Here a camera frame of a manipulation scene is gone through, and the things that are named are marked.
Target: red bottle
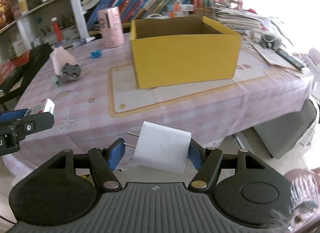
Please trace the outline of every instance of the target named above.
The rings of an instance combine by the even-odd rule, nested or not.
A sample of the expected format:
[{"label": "red bottle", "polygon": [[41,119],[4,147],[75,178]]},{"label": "red bottle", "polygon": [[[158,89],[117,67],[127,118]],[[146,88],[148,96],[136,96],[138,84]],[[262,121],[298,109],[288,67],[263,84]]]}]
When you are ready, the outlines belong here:
[{"label": "red bottle", "polygon": [[53,17],[51,19],[51,22],[53,24],[54,32],[55,32],[55,34],[57,36],[57,41],[61,42],[63,40],[63,38],[62,38],[62,34],[61,34],[61,31],[60,31],[59,25],[57,23],[57,17]]}]

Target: blue small object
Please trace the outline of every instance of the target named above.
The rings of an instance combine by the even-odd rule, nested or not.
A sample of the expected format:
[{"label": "blue small object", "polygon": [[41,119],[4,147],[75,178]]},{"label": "blue small object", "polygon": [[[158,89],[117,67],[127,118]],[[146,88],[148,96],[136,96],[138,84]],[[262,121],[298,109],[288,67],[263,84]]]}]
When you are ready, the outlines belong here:
[{"label": "blue small object", "polygon": [[197,143],[191,139],[188,150],[188,159],[198,171],[204,163],[203,155],[205,155],[205,149],[201,149],[201,146],[197,147],[195,144]]},{"label": "blue small object", "polygon": [[107,148],[107,151],[109,151],[109,159],[107,164],[109,168],[114,171],[125,153],[124,139],[118,138]]},{"label": "blue small object", "polygon": [[38,24],[43,22],[42,17],[37,18],[36,21],[37,21]]},{"label": "blue small object", "polygon": [[12,119],[21,118],[28,111],[27,108],[14,110],[10,112],[4,112],[0,114],[0,122],[6,122]]},{"label": "blue small object", "polygon": [[97,58],[100,58],[102,55],[102,52],[101,50],[97,50],[97,51],[92,51],[91,52],[91,59],[97,59]]}]

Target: pink cylindrical container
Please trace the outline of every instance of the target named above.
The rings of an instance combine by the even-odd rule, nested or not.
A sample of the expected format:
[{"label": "pink cylindrical container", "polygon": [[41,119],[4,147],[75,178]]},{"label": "pink cylindrical container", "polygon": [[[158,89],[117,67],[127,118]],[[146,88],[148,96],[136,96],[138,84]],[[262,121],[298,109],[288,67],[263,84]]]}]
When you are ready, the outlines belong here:
[{"label": "pink cylindrical container", "polygon": [[124,43],[118,7],[98,11],[102,39],[106,48],[114,48]]}]

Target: white shelf post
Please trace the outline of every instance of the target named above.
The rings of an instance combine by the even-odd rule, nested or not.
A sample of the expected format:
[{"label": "white shelf post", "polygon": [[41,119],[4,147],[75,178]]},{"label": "white shelf post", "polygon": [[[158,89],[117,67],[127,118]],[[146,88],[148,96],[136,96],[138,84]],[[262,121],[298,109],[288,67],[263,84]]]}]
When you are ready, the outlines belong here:
[{"label": "white shelf post", "polygon": [[27,50],[31,50],[31,42],[40,36],[36,31],[37,28],[33,17],[28,15],[17,20],[17,26],[24,45],[26,46]]},{"label": "white shelf post", "polygon": [[80,0],[70,0],[73,14],[75,16],[76,24],[78,27],[78,32],[82,39],[89,38],[89,33],[87,29],[87,25],[85,23],[85,19],[82,12],[82,5]]}]

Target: open cardboard box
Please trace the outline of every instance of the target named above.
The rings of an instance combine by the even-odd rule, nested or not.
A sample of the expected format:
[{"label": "open cardboard box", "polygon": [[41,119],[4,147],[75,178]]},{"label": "open cardboard box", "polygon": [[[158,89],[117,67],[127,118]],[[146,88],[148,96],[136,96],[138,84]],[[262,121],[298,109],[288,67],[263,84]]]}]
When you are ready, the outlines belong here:
[{"label": "open cardboard box", "polygon": [[241,35],[208,17],[131,23],[139,88],[232,78]]}]

